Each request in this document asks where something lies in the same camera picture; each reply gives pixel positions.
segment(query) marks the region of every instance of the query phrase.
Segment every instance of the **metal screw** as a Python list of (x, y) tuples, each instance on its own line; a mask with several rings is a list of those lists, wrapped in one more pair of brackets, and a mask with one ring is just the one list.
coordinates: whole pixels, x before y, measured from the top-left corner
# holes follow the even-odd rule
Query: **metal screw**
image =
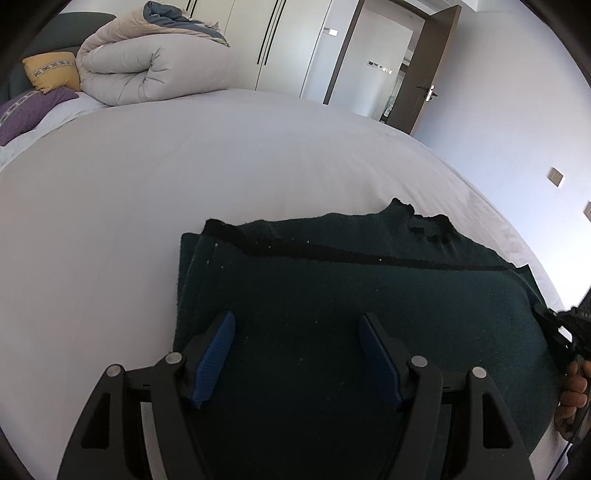
[(415, 355), (410, 359), (410, 362), (417, 368), (424, 368), (427, 366), (427, 359), (420, 355)]
[(486, 370), (484, 370), (482, 367), (474, 367), (472, 369), (472, 375), (474, 375), (476, 378), (485, 378)]
[(166, 363), (168, 363), (169, 365), (174, 365), (179, 363), (181, 360), (183, 359), (183, 356), (178, 353), (178, 352), (173, 352), (173, 353), (169, 353), (166, 356)]
[(119, 365), (111, 365), (107, 368), (107, 375), (109, 377), (116, 377), (121, 373), (121, 367)]

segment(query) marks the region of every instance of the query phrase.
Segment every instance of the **black trim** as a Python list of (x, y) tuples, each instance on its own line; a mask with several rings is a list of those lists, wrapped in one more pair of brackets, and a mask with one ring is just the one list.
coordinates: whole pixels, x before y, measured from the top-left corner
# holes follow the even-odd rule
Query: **black trim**
[(195, 13), (195, 7), (197, 6), (197, 2), (199, 2), (199, 0), (195, 0), (195, 3), (193, 4), (193, 9), (191, 10), (191, 18), (193, 18), (193, 14)]
[(284, 0), (283, 6), (281, 7), (281, 11), (279, 12), (279, 16), (277, 17), (277, 23), (275, 24), (275, 30), (273, 30), (273, 35), (271, 36), (271, 41), (269, 42), (269, 48), (267, 49), (267, 56), (265, 56), (265, 63), (267, 64), (267, 60), (269, 60), (269, 53), (271, 53), (271, 47), (273, 46), (273, 40), (275, 40), (275, 34), (277, 33), (277, 28), (279, 27), (279, 22), (281, 21), (281, 16), (283, 15), (283, 9), (285, 8), (285, 4), (287, 0)]
[(271, 16), (269, 17), (269, 23), (267, 24), (267, 29), (265, 30), (265, 36), (262, 38), (261, 49), (259, 51), (259, 56), (256, 60), (257, 65), (259, 65), (259, 62), (261, 61), (262, 49), (265, 46), (265, 40), (267, 39), (267, 34), (269, 33), (269, 28), (271, 27), (271, 22), (273, 22), (273, 15), (275, 15), (275, 10), (277, 9), (278, 3), (279, 0), (275, 0), (275, 6), (273, 7), (273, 11), (271, 13)]
[(202, 235), (210, 236), (236, 247), (250, 257), (286, 257), (296, 260), (313, 260), (321, 262), (351, 263), (358, 265), (387, 265), (394, 267), (420, 268), (422, 270), (453, 270), (453, 271), (516, 271), (524, 267), (506, 267), (504, 265), (450, 265), (427, 260), (409, 260), (406, 258), (386, 257), (380, 255), (351, 252), (338, 248), (315, 245), (307, 242), (286, 241), (281, 238), (248, 238), (244, 232), (234, 225), (221, 220), (211, 219), (205, 223)]

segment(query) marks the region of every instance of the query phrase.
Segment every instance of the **white wall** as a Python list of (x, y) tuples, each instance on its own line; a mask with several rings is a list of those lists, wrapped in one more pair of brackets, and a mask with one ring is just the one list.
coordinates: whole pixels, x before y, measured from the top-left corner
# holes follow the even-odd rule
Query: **white wall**
[[(335, 69), (336, 60), (343, 46), (343, 40), (349, 29), (349, 24), (353, 18), (357, 3), (358, 0), (332, 1), (324, 26), (338, 30), (339, 34), (336, 37), (326, 34), (320, 36), (306, 78), (302, 98), (315, 100), (316, 102), (324, 101), (330, 78)], [(408, 52), (405, 53), (405, 56), (410, 58), (414, 47), (417, 45), (424, 20), (389, 0), (365, 0), (363, 8), (376, 12), (390, 20), (394, 20), (396, 23), (413, 31), (411, 40), (408, 43)]]
[[(364, 7), (341, 65), (330, 105), (379, 120), (394, 88), (412, 33)], [(391, 70), (392, 74), (369, 66), (369, 61)]]
[(591, 88), (519, 0), (479, 9), (462, 12), (415, 137), (507, 217), (570, 307), (591, 285)]
[(301, 97), (316, 102), (323, 102), (330, 78), (335, 69), (336, 60), (343, 46), (349, 24), (359, 0), (333, 0), (324, 21), (324, 26), (338, 31), (336, 36), (320, 34), (314, 57), (308, 69), (306, 83)]
[(473, 9), (475, 12), (478, 12), (480, 9), (479, 0), (464, 0), (464, 3)]
[[(104, 12), (116, 16), (124, 15), (131, 10), (143, 7), (146, 0), (72, 0), (64, 12)], [(162, 0), (161, 3), (175, 5), (185, 9), (187, 2), (183, 0)]]

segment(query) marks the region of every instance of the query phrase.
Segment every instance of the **human hand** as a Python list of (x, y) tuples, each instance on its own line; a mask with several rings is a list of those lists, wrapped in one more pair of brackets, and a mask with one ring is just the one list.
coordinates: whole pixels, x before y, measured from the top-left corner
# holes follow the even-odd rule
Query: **human hand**
[(554, 413), (554, 426), (565, 440), (568, 440), (566, 431), (574, 420), (577, 408), (586, 407), (589, 401), (584, 391), (587, 389), (587, 378), (591, 378), (591, 362), (587, 360), (582, 370), (579, 371), (577, 362), (572, 362), (566, 369), (566, 377), (561, 380), (563, 392)]

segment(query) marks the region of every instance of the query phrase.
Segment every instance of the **door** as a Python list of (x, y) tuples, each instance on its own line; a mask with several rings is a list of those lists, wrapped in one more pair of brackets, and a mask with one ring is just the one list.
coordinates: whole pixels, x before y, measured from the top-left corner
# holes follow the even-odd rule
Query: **door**
[(413, 58), (386, 124), (412, 135), (421, 113), (437, 96), (436, 74), (462, 7), (456, 5), (425, 20)]
[(257, 90), (300, 96), (330, 2), (280, 0)]
[(190, 13), (193, 20), (217, 22), (222, 34), (226, 31), (234, 0), (196, 0)]
[(236, 0), (224, 36), (234, 51), (238, 74), (232, 88), (256, 89), (256, 81), (279, 14), (281, 0)]
[(361, 10), (329, 105), (379, 120), (412, 35), (389, 18)]

